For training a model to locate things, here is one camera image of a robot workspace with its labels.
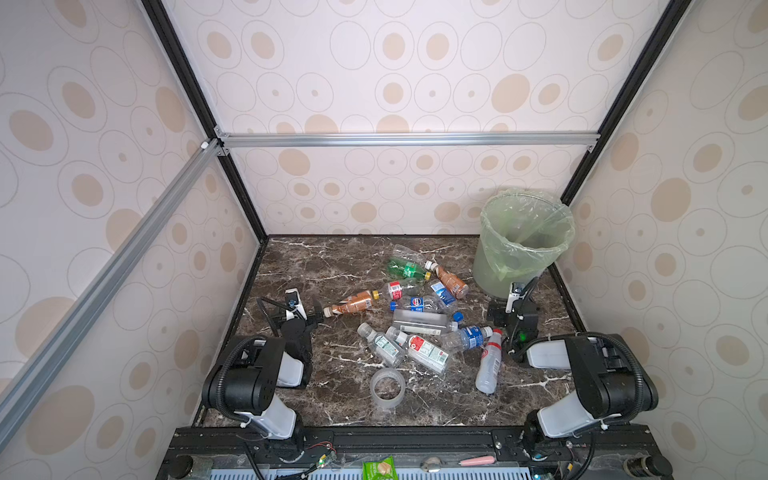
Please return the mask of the white bottle red cap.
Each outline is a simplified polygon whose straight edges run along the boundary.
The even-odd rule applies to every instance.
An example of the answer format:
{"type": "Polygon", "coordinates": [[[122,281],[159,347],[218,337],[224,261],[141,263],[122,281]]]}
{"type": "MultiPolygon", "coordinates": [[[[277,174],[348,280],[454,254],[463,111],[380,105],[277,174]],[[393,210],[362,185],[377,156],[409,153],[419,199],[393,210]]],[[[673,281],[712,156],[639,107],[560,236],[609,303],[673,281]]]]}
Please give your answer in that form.
{"type": "Polygon", "coordinates": [[[500,329],[493,329],[482,352],[475,386],[486,395],[493,394],[497,388],[498,374],[502,363],[502,336],[500,329]]]}

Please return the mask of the brown coffee bottle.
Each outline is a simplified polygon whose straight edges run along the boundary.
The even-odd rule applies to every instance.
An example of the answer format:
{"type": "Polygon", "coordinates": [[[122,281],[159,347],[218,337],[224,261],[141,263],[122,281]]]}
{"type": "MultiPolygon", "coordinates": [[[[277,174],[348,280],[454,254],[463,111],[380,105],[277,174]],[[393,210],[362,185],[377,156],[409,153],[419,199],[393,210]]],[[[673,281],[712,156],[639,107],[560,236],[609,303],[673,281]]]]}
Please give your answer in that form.
{"type": "Polygon", "coordinates": [[[375,300],[380,298],[377,290],[365,290],[348,296],[338,304],[327,306],[323,309],[325,318],[332,318],[343,314],[355,314],[370,310],[375,300]]]}

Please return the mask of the clear bottle green white label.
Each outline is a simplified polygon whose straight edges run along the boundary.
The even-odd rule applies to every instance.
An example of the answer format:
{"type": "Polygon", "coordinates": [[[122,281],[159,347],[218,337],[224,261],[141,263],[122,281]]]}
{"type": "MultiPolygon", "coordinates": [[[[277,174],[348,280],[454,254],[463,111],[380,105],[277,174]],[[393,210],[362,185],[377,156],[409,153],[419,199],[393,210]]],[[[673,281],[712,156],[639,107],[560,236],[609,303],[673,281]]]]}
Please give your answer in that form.
{"type": "Polygon", "coordinates": [[[403,349],[381,332],[374,330],[368,323],[361,323],[357,333],[386,367],[397,368],[405,360],[406,354],[403,349]]]}

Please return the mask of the clear bottle red green label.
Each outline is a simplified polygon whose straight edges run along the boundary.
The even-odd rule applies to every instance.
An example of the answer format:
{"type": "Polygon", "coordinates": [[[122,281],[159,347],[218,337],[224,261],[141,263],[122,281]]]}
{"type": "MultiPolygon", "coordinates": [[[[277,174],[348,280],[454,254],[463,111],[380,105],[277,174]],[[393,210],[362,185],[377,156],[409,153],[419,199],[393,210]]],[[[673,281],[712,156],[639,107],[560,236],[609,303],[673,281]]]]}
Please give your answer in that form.
{"type": "Polygon", "coordinates": [[[449,354],[425,338],[401,331],[394,326],[387,329],[385,336],[401,346],[408,357],[442,375],[447,367],[449,354]]]}

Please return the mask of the clear bottle red label yellow cap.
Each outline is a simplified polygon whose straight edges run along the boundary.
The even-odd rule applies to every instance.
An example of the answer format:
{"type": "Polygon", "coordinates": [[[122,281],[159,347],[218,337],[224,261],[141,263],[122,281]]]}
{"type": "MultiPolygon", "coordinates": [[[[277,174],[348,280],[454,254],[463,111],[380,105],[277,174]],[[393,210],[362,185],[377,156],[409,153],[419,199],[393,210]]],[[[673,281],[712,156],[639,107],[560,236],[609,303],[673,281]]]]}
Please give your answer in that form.
{"type": "Polygon", "coordinates": [[[400,279],[383,284],[380,288],[372,291],[374,299],[386,298],[388,300],[398,301],[403,297],[420,296],[423,283],[418,279],[400,279]]]}

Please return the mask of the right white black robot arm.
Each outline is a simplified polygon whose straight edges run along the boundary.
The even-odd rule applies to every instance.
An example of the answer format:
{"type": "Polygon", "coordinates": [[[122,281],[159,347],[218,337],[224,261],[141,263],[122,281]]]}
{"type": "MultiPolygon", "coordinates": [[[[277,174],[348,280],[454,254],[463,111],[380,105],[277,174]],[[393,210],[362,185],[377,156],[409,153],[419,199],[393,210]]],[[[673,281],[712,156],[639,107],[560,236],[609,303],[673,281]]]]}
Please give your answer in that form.
{"type": "Polygon", "coordinates": [[[517,363],[542,370],[568,371],[574,391],[528,414],[521,441],[569,438],[627,425],[655,409],[657,387],[618,334],[575,332],[540,337],[539,308],[524,297],[493,300],[487,318],[502,332],[502,349],[517,363]]]}

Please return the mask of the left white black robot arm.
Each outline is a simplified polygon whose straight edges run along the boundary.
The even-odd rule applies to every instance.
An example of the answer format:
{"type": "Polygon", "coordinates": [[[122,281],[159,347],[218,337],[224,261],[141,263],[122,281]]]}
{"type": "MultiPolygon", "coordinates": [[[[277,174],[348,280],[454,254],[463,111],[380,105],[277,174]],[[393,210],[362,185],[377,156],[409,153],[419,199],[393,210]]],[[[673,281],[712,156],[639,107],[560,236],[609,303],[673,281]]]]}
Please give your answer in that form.
{"type": "Polygon", "coordinates": [[[294,311],[274,323],[276,337],[233,338],[203,383],[202,404],[266,440],[301,445],[301,417],[276,390],[308,386],[313,370],[312,333],[322,322],[321,315],[294,311]]]}

